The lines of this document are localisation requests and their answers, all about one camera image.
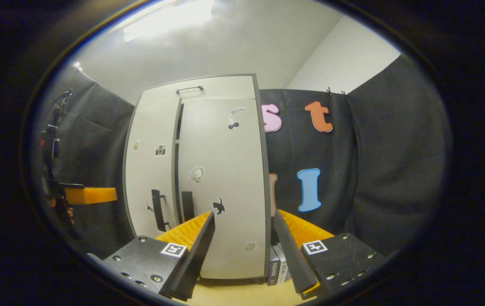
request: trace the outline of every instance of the black cloth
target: black cloth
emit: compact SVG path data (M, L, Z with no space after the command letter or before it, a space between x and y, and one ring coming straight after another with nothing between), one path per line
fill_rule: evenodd
M407 245L439 203L450 132L433 84L405 56L346 97L338 93L261 90L283 126L266 133L269 172L278 176L278 209L333 234L349 232L389 255ZM305 106L329 108L322 133ZM318 168L318 209L299 212L297 172Z
M60 154L54 163L54 176L68 184L114 187L118 200L73 206L74 227L83 242L68 236L66 240L77 252L92 252L105 258L133 239L122 189L122 164L128 125L135 107L72 67L60 72L46 91L42 120L36 130L43 130L51 122L53 110L61 99L56 105L52 103L69 89L72 95L57 130ZM54 226L60 229L53 209L44 209Z
M433 83L403 54L347 95L357 138L357 184L345 230L388 255L439 204L451 135Z
M330 231L343 230L349 215L355 188L357 145L352 116L345 97L338 93L263 89L262 105L274 104L280 112L282 127L265 133L269 172L275 173L275 203L281 209ZM333 124L331 132L320 132L312 124L305 106L318 101L329 108L326 122ZM302 182L297 173L304 169L320 169L318 200L322 205L300 212Z

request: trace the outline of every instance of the orange block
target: orange block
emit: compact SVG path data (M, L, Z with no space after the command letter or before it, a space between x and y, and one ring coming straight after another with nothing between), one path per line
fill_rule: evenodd
M116 201L115 188L65 188L69 205L85 205Z

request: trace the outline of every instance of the wooden table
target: wooden table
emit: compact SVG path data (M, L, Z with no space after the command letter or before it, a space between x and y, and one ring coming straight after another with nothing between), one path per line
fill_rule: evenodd
M303 301L295 293L292 279L274 286L253 280L202 279L193 290L193 298L187 302L173 300L191 306L294 306L314 298Z

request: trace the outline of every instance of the book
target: book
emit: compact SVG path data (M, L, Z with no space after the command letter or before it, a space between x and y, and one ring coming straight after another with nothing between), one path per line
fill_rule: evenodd
M278 268L280 260L275 252L275 249L271 246L271 260L269 261L269 275L267 277L267 286L273 286L278 281Z
M286 256L284 255L284 252L282 249L276 245L273 246L273 249L275 250L278 259L280 260L280 265L278 268L278 281L277 283L283 283L286 281L286 275L287 275L287 262L286 262Z
M277 244L277 245L278 245L278 248L282 250L282 244ZM289 267L287 266L287 261L286 261L286 268L287 268L286 278L284 279L284 281L287 281L291 277L291 273L289 272Z

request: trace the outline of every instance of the pink letter s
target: pink letter s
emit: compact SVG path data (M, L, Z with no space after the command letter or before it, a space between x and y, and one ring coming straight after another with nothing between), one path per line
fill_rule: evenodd
M280 112L274 104L262 105L263 121L265 123L265 132L276 132L282 126L282 119L275 115Z

